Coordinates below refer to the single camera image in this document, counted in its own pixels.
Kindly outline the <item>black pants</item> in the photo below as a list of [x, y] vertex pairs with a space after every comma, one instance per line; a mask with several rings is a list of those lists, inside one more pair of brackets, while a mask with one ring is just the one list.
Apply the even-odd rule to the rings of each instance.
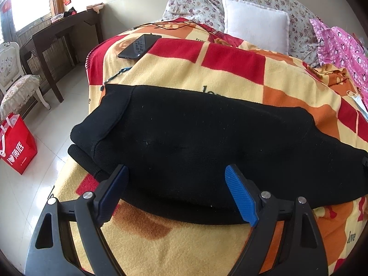
[[324, 134], [299, 107], [109, 84], [70, 138], [69, 155], [97, 181], [125, 165], [121, 198], [177, 221], [242, 222], [224, 178], [230, 164], [260, 190], [313, 208], [367, 194], [367, 152]]

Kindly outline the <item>red shopping bag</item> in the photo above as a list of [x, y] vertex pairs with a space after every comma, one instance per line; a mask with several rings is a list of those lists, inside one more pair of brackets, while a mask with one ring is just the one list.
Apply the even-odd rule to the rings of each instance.
[[20, 175], [37, 154], [36, 141], [19, 114], [1, 123], [1, 159]]

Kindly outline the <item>light blue face mask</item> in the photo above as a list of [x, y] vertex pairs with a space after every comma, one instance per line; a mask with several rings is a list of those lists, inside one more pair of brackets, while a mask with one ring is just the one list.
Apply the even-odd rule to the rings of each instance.
[[351, 90], [347, 91], [347, 95], [350, 98], [352, 98], [352, 100], [357, 105], [359, 111], [362, 113], [365, 120], [368, 121], [368, 111], [367, 111], [367, 108], [365, 107], [365, 104], [364, 104], [363, 99], [361, 98], [361, 96], [357, 93], [352, 92]]

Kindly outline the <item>white upholstered chair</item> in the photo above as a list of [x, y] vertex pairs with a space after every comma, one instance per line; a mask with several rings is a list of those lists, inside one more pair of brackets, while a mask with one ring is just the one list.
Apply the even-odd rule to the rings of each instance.
[[35, 97], [48, 110], [51, 106], [40, 91], [40, 75], [26, 74], [20, 61], [17, 42], [1, 44], [1, 120], [10, 114], [18, 114], [31, 97]]

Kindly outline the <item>dark wooden desk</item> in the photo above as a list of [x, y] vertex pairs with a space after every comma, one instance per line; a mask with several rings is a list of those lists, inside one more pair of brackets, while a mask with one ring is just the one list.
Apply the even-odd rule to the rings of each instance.
[[56, 23], [52, 23], [44, 29], [36, 32], [31, 38], [20, 48], [20, 61], [23, 64], [25, 73], [31, 74], [31, 68], [27, 61], [32, 55], [36, 56], [40, 61], [40, 67], [44, 72], [46, 80], [51, 87], [51, 90], [55, 94], [57, 100], [62, 103], [64, 98], [57, 87], [57, 82], [53, 79], [51, 71], [47, 65], [46, 59], [43, 53], [51, 47], [52, 43], [60, 38], [65, 38], [67, 51], [70, 54], [72, 65], [78, 63], [77, 54], [75, 48], [72, 45], [70, 33], [74, 26], [84, 22], [90, 26], [95, 26], [95, 32], [97, 35], [98, 43], [101, 44], [104, 41], [102, 35], [102, 27], [100, 16], [94, 10], [86, 10], [78, 12], [77, 14], [62, 18]]

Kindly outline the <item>pink penguin quilt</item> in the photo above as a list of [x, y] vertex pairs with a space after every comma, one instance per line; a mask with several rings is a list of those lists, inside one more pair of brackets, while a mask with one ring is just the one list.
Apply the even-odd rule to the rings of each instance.
[[320, 19], [309, 22], [317, 39], [319, 64], [347, 69], [367, 103], [367, 54], [360, 41], [340, 27], [328, 27]]

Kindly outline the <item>yellow red orange blanket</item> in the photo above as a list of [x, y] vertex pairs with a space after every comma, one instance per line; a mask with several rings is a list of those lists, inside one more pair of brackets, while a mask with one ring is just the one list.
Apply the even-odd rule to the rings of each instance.
[[[118, 58], [143, 34], [161, 39], [139, 60]], [[347, 95], [348, 90], [357, 90], [344, 69], [332, 65], [312, 69], [300, 59], [253, 48], [184, 19], [115, 36], [91, 51], [86, 68], [89, 115], [109, 84], [189, 90], [303, 108], [318, 130], [367, 152], [367, 121]], [[100, 182], [75, 161], [59, 199], [95, 191]], [[328, 275], [366, 275], [367, 255], [357, 250], [367, 237], [367, 194], [338, 205], [310, 207], [324, 243]], [[91, 272], [77, 224], [70, 228], [81, 266]], [[145, 212], [120, 196], [101, 231], [124, 275], [230, 275], [251, 226], [243, 218], [239, 224], [222, 225], [172, 220]]]

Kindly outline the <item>white square pillow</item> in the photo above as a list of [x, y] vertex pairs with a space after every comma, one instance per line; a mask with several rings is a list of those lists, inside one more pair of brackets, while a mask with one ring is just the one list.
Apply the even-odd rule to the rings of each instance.
[[289, 54], [288, 13], [243, 0], [222, 0], [224, 32], [258, 48]]

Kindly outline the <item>black smartphone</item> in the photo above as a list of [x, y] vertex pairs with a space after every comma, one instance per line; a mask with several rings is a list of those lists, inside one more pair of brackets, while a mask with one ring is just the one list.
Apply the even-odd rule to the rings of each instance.
[[159, 35], [143, 34], [118, 54], [118, 58], [139, 60], [161, 39]]

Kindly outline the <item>floral grey quilt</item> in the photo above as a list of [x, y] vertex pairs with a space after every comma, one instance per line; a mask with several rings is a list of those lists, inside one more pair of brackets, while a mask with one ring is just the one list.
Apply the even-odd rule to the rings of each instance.
[[[243, 0], [288, 13], [289, 55], [303, 60], [311, 67], [319, 65], [317, 37], [311, 19], [316, 19], [306, 6], [297, 0]], [[224, 32], [222, 0], [168, 0], [162, 19], [172, 21], [184, 17]]]

